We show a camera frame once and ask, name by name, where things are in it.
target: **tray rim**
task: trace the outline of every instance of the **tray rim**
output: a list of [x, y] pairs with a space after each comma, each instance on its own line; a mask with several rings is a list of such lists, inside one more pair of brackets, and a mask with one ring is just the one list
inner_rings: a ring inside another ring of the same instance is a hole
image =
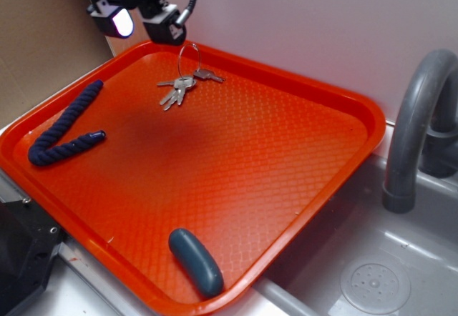
[[281, 69], [251, 61], [233, 54], [225, 53], [217, 49], [199, 44], [200, 50], [205, 54], [205, 60], [217, 59], [221, 64], [230, 65], [231, 70], [236, 69], [239, 76], [255, 80], [260, 84], [279, 88], [281, 84], [300, 86], [306, 84], [310, 89], [290, 88], [288, 93], [294, 94], [312, 102], [337, 109], [350, 114], [360, 120], [367, 130], [367, 140], [359, 148], [347, 163], [342, 166], [338, 173], [333, 176], [326, 186], [310, 201], [309, 205], [290, 223], [290, 225], [273, 241], [269, 248], [258, 260], [240, 277], [228, 290], [221, 295], [199, 303], [183, 304], [169, 298], [162, 290], [149, 281], [140, 271], [135, 269], [124, 257], [115, 252], [110, 246], [106, 246], [104, 240], [95, 232], [81, 231], [82, 222], [70, 217], [70, 210], [66, 212], [57, 205], [60, 202], [48, 191], [36, 187], [38, 182], [27, 174], [18, 164], [9, 160], [11, 150], [17, 141], [30, 129], [34, 129], [42, 122], [40, 119], [48, 119], [59, 110], [63, 110], [88, 83], [95, 79], [108, 79], [120, 69], [126, 67], [138, 59], [159, 51], [173, 54], [179, 53], [180, 48], [159, 46], [151, 41], [142, 42], [124, 53], [110, 59], [99, 68], [91, 71], [82, 78], [70, 84], [53, 97], [41, 103], [24, 116], [17, 119], [0, 135], [0, 168], [2, 168], [26, 193], [35, 200], [47, 200], [46, 210], [52, 215], [58, 215], [58, 221], [65, 224], [64, 228], [87, 250], [89, 250], [110, 272], [116, 272], [117, 276], [126, 284], [148, 307], [165, 315], [203, 315], [219, 310], [230, 302], [237, 300], [262, 274], [267, 266], [280, 254], [278, 248], [284, 248], [289, 242], [310, 222], [313, 216], [325, 205], [340, 186], [362, 164], [374, 148], [381, 142], [385, 132], [386, 120], [380, 108], [369, 98], [351, 92], [340, 87], [319, 82], [315, 79], [300, 76], [298, 74], [283, 71]]

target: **gray faucet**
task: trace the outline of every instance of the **gray faucet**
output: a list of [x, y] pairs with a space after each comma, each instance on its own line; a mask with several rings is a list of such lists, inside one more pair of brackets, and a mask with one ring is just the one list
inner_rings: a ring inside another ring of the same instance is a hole
[[457, 103], [458, 58], [432, 51], [416, 69], [396, 120], [383, 191], [389, 211], [414, 208], [418, 168], [439, 178], [458, 170]]

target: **cardboard box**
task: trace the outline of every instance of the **cardboard box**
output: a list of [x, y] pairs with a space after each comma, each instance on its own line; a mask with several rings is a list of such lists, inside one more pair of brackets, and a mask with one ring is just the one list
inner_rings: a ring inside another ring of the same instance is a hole
[[112, 57], [89, 0], [0, 0], [0, 128]]

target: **silver key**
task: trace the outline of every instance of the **silver key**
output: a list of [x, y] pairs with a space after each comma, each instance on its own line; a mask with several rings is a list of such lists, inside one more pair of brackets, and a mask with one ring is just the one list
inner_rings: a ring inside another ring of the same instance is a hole
[[190, 76], [190, 75], [185, 75], [183, 78], [178, 78], [173, 81], [173, 90], [170, 91], [167, 96], [165, 96], [161, 101], [160, 105], [164, 105], [167, 103], [164, 107], [164, 111], [167, 111], [175, 102], [177, 102], [178, 105], [181, 105], [183, 98], [185, 97], [185, 92], [187, 89], [190, 89], [196, 85], [196, 80]]
[[170, 80], [168, 82], [158, 82], [157, 85], [159, 87], [173, 86], [175, 89], [178, 89], [180, 88], [181, 84], [188, 83], [190, 79], [193, 79], [193, 77], [190, 75], [185, 75], [183, 77], [176, 78], [175, 80]]
[[202, 79], [202, 80], [212, 79], [215, 82], [223, 82], [223, 81], [225, 81], [225, 79], [222, 78], [221, 76], [215, 75], [214, 71], [211, 71], [211, 70], [205, 69], [205, 68], [198, 69], [198, 70], [194, 71], [194, 76], [196, 78], [199, 78], [199, 79]]

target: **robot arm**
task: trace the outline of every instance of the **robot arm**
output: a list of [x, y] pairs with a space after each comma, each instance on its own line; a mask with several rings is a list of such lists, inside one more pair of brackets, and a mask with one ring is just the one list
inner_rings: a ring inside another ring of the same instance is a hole
[[190, 0], [180, 14], [177, 5], [167, 0], [91, 0], [87, 12], [105, 35], [127, 38], [133, 32], [133, 21], [127, 10], [138, 8], [151, 40], [179, 46], [186, 38], [184, 23], [193, 12], [195, 2]]

